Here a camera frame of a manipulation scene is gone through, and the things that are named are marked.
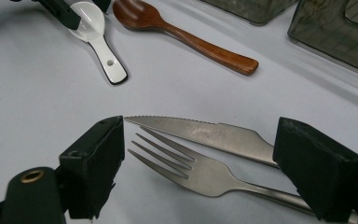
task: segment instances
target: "fork handle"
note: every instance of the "fork handle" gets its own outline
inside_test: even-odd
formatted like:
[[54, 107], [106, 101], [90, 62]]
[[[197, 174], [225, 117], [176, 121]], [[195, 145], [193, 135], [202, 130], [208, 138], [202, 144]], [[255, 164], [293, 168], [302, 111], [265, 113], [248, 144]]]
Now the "fork handle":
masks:
[[258, 67], [258, 61], [217, 47], [216, 45], [208, 43], [205, 40], [202, 40], [184, 30], [181, 30], [167, 23], [166, 21], [162, 21], [160, 27], [168, 33], [178, 37], [184, 43], [188, 44], [191, 48], [197, 50], [208, 58], [243, 75], [251, 75]]
[[301, 197], [294, 194], [286, 193], [277, 189], [270, 189], [245, 183], [240, 180], [238, 180], [237, 187], [235, 187], [235, 189], [246, 191], [248, 193], [254, 194], [255, 196], [268, 199], [275, 203], [283, 204], [310, 215], [314, 215], [312, 209], [310, 209], [307, 203]]

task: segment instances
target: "brass grommet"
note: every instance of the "brass grommet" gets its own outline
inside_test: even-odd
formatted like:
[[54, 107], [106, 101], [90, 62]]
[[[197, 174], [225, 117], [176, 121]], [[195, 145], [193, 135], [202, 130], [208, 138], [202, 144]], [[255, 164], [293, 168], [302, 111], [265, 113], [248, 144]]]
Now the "brass grommet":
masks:
[[42, 176], [44, 174], [45, 174], [45, 172], [43, 170], [30, 171], [21, 177], [21, 183], [29, 184], [29, 183], [35, 182], [36, 180], [42, 178]]

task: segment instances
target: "fork tines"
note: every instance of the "fork tines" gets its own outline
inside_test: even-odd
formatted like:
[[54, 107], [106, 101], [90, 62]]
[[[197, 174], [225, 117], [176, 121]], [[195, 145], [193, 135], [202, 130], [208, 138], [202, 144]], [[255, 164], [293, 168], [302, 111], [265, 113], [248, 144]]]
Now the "fork tines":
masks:
[[154, 136], [155, 138], [157, 138], [159, 141], [161, 141], [162, 143], [166, 144], [167, 146], [172, 147], [173, 149], [176, 149], [177, 151], [181, 152], [182, 154], [184, 154], [185, 156], [187, 156], [187, 158], [185, 158], [184, 156], [180, 156], [176, 153], [173, 153], [171, 151], [169, 151], [167, 148], [162, 147], [158, 144], [156, 144], [155, 142], [152, 142], [151, 140], [147, 139], [146, 137], [140, 135], [140, 134], [136, 134], [137, 136], [139, 136], [141, 139], [143, 139], [144, 141], [146, 141], [149, 145], [151, 145], [152, 147], [155, 147], [156, 149], [160, 150], [161, 152], [165, 153], [166, 155], [174, 158], [175, 160], [179, 161], [179, 163], [175, 163], [172, 161], [169, 161], [167, 159], [165, 159], [164, 157], [160, 156], [159, 154], [153, 152], [152, 150], [148, 149], [147, 147], [142, 146], [141, 144], [132, 141], [134, 145], [136, 145], [137, 147], [139, 147], [141, 150], [147, 152], [148, 154], [150, 154], [151, 156], [153, 156], [154, 158], [158, 159], [159, 161], [162, 161], [163, 163], [167, 164], [168, 166], [172, 167], [174, 170], [176, 170], [177, 172], [179, 172], [181, 175], [177, 175], [157, 164], [155, 164], [154, 162], [146, 159], [145, 157], [139, 155], [138, 153], [128, 149], [128, 151], [135, 156], [138, 160], [140, 160], [141, 162], [143, 162], [144, 164], [146, 164], [147, 166], [149, 166], [150, 168], [152, 168], [153, 170], [155, 170], [156, 172], [158, 172], [159, 174], [165, 176], [166, 178], [170, 179], [171, 181], [177, 183], [177, 184], [181, 184], [183, 183], [183, 181], [186, 181], [186, 179], [188, 179], [188, 172], [191, 171], [191, 163], [195, 161], [195, 159], [199, 156], [196, 151], [191, 150], [190, 148], [184, 147], [178, 143], [173, 142], [172, 140], [158, 134], [155, 133], [149, 129], [146, 129], [144, 127], [141, 127], [145, 132], [149, 133], [150, 135]]

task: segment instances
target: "spoon handle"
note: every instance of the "spoon handle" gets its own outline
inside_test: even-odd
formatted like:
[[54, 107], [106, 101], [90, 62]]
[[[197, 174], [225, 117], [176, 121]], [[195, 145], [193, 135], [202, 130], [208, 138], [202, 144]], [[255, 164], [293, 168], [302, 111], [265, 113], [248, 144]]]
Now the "spoon handle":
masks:
[[210, 59], [243, 75], [251, 75], [258, 67], [254, 59], [217, 47], [167, 22], [161, 27]]
[[89, 41], [89, 44], [97, 54], [109, 82], [115, 85], [124, 81], [127, 77], [127, 72], [109, 46], [107, 46], [103, 35]]

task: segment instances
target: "cutlery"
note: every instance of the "cutlery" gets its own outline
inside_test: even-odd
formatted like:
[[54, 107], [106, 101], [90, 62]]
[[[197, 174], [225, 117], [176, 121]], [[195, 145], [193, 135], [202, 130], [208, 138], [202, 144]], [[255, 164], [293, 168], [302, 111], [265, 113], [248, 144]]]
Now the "cutlery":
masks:
[[113, 12], [117, 20], [128, 28], [167, 32], [210, 59], [243, 75], [251, 75], [258, 66], [258, 61], [254, 59], [219, 48], [167, 23], [155, 7], [144, 1], [116, 0]]
[[193, 190], [198, 194], [205, 195], [208, 197], [219, 197], [232, 190], [245, 191], [255, 196], [271, 200], [275, 203], [281, 203], [283, 205], [292, 207], [301, 212], [305, 212], [311, 215], [313, 214], [312, 210], [299, 196], [276, 189], [269, 189], [240, 181], [229, 171], [228, 167], [224, 163], [199, 154], [198, 152], [193, 151], [190, 148], [179, 145], [160, 134], [147, 130], [146, 128], [142, 129], [157, 138], [162, 143], [166, 144], [167, 146], [170, 146], [177, 151], [183, 153], [184, 155], [189, 157], [189, 159], [183, 156], [179, 156], [178, 154], [169, 151], [165, 147], [159, 146], [158, 144], [152, 142], [151, 140], [143, 137], [138, 133], [137, 135], [141, 137], [144, 141], [146, 141], [148, 144], [165, 153], [166, 155], [174, 158], [175, 160], [181, 162], [183, 165], [164, 159], [163, 157], [159, 156], [159, 154], [151, 151], [146, 147], [143, 147], [142, 145], [134, 141], [132, 141], [133, 144], [135, 144], [137, 147], [144, 150], [151, 156], [155, 157], [159, 161], [162, 161], [168, 166], [175, 169], [177, 172], [179, 172], [179, 175], [168, 171], [167, 169], [153, 163], [152, 161], [149, 161], [148, 159], [144, 158], [143, 156], [130, 149], [129, 152], [159, 174], [170, 179], [174, 183], [185, 187], [186, 189]]
[[278, 167], [272, 159], [274, 147], [253, 130], [224, 123], [214, 124], [190, 119], [155, 116], [126, 117], [124, 120], [208, 147], [214, 147], [246, 159]]
[[81, 17], [81, 21], [77, 30], [69, 31], [92, 46], [110, 83], [115, 85], [125, 81], [127, 73], [104, 39], [104, 16], [101, 10], [90, 2], [74, 3], [71, 9]]

